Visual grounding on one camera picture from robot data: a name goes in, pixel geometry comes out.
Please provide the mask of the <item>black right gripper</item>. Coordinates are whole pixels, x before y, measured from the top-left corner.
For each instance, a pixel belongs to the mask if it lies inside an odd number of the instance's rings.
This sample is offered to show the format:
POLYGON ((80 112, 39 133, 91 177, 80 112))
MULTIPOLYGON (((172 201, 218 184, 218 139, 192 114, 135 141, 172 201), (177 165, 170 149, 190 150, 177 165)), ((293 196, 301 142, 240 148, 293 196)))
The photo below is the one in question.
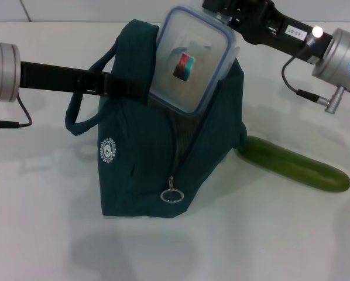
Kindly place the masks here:
POLYGON ((248 43, 269 46, 291 56, 306 46, 313 29, 279 12, 273 1, 204 0, 202 7, 220 13, 219 19, 234 31, 245 33, 243 38, 248 43))

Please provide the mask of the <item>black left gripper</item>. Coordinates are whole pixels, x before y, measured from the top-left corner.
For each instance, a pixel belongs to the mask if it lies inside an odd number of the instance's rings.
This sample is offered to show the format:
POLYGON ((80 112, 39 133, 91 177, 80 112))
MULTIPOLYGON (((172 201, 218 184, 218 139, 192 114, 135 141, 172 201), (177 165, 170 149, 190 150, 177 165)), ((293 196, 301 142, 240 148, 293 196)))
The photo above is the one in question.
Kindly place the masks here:
POLYGON ((118 77, 115 74, 21 62, 20 87, 35 90, 124 97, 146 102, 152 75, 118 77))

